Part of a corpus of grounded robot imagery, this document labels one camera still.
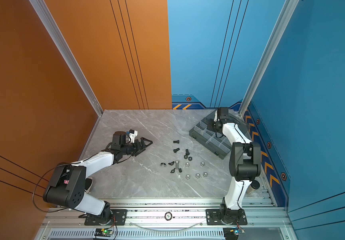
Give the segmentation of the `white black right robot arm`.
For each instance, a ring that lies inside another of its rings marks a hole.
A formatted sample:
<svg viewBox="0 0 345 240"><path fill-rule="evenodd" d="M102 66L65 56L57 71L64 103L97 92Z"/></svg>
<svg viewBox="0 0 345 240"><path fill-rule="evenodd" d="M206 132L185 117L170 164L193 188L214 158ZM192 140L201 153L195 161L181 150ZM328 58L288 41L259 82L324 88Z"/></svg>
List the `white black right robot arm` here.
<svg viewBox="0 0 345 240"><path fill-rule="evenodd" d="M219 219L224 225L246 225L242 202L248 187L261 173L261 147L248 136L246 123L231 116L228 108L218 108L207 128L222 134L231 143L231 183L219 207Z"/></svg>

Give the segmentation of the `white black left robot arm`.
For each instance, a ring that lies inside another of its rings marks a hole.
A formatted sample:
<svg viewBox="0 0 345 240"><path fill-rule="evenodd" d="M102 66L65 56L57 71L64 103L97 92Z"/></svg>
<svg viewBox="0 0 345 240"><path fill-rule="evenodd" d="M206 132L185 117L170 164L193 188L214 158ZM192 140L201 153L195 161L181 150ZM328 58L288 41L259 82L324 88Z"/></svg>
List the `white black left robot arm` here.
<svg viewBox="0 0 345 240"><path fill-rule="evenodd" d="M112 142L99 153L79 162L59 164L44 191L47 203L83 212L83 216L99 225L111 225L113 213L110 203L86 193L86 180L104 168L124 162L122 157L136 157L151 146L153 141L140 138L126 141L126 133L119 132Z"/></svg>

